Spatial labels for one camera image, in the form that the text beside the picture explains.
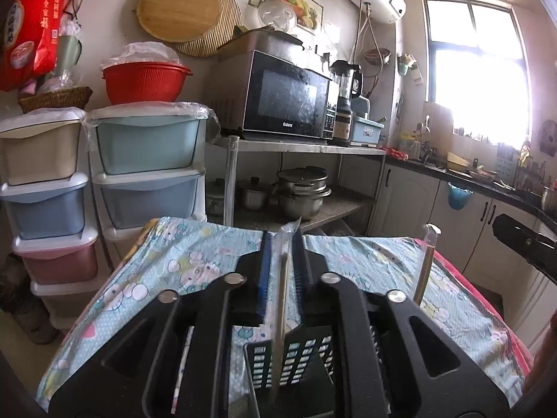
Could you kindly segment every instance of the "metal screw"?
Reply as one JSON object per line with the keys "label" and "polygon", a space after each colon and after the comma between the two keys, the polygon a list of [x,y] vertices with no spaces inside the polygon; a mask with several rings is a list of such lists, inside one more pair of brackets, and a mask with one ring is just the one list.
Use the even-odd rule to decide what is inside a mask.
{"label": "metal screw", "polygon": [[334,272],[323,273],[321,281],[327,284],[336,284],[340,281],[340,276]]}
{"label": "metal screw", "polygon": [[178,293],[171,289],[166,289],[162,291],[157,298],[161,303],[172,303],[173,301],[178,300]]}
{"label": "metal screw", "polygon": [[406,300],[406,294],[397,289],[389,291],[386,297],[393,303],[402,303]]}
{"label": "metal screw", "polygon": [[232,272],[225,276],[225,281],[228,284],[240,284],[246,281],[246,278],[240,273]]}

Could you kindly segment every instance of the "red plastic bag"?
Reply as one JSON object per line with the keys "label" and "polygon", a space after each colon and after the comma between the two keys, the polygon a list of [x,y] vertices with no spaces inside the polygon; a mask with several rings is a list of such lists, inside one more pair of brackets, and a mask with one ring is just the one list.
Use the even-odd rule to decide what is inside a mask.
{"label": "red plastic bag", "polygon": [[11,91],[52,71],[64,0],[16,0],[4,30],[0,90]]}

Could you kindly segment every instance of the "window frame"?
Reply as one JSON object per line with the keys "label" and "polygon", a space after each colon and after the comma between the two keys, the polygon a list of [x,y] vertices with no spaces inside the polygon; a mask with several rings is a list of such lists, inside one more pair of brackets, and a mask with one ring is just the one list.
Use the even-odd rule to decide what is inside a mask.
{"label": "window frame", "polygon": [[[530,76],[528,74],[528,66],[526,62],[526,52],[524,50],[524,43],[522,36],[520,36],[519,26],[516,22],[516,17],[512,11],[512,8],[505,8],[504,6],[497,6],[494,4],[489,4],[483,1],[476,1],[476,0],[423,0],[424,1],[424,11],[425,11],[425,30],[427,31],[427,51],[428,51],[428,101],[435,102],[436,98],[436,77],[435,77],[435,57],[436,53],[439,50],[452,50],[456,52],[471,52],[478,55],[489,55],[492,57],[501,57],[505,58],[507,61],[512,61],[518,64],[523,72],[524,76],[526,77],[526,86],[528,87],[527,93],[530,95]],[[472,10],[472,6],[485,6],[491,9],[497,9],[499,11],[503,11],[509,13],[511,16],[512,24],[515,28],[516,37],[519,40],[520,50],[522,51],[522,58],[517,60],[516,58],[509,58],[504,55],[497,55],[496,53],[486,52],[482,50],[480,47],[469,47],[469,46],[459,46],[458,44],[451,44],[449,42],[442,42],[438,40],[431,39],[431,27],[430,27],[430,8],[427,5],[428,1],[450,1],[450,2],[457,2],[457,3],[465,3],[468,6],[468,11],[470,13],[470,18],[472,20],[472,26],[474,32],[476,32],[476,20],[474,18],[474,12]],[[530,99],[528,99],[528,132],[531,130],[531,109],[532,104]]]}

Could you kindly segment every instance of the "cabinet handle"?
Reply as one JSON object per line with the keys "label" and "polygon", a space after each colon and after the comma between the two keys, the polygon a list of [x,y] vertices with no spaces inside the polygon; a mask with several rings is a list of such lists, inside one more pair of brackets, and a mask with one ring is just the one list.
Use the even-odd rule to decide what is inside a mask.
{"label": "cabinet handle", "polygon": [[486,206],[484,207],[484,213],[482,214],[482,218],[480,218],[481,222],[484,221],[484,218],[486,218],[487,205],[488,205],[488,201],[486,201]]}
{"label": "cabinet handle", "polygon": [[495,215],[495,208],[497,206],[494,204],[493,205],[493,212],[491,212],[491,217],[489,218],[489,221],[487,222],[487,224],[491,224],[491,221],[493,220],[493,216]]}

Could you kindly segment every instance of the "hello kitty pattern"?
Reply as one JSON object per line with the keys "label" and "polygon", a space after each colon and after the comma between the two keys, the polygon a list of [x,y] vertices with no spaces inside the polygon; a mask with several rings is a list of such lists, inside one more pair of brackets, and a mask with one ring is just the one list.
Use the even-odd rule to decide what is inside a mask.
{"label": "hello kitty pattern", "polygon": [[[259,249],[262,233],[227,228],[179,218],[162,218],[125,266],[90,305],[52,360],[37,391],[44,409],[55,391],[106,341],[118,332],[159,292],[180,294],[202,290],[233,271],[238,258]],[[409,293],[420,256],[419,245],[409,238],[353,238],[304,236],[308,249],[323,254],[329,268],[352,279],[360,289]],[[271,280],[276,282],[276,265]],[[300,323],[295,282],[290,272],[287,327]],[[243,346],[272,337],[274,308],[268,295],[264,325],[235,327],[230,355],[229,402],[248,392]],[[523,373],[514,358],[505,325],[434,261],[422,309],[505,392],[514,404],[521,395]]]}

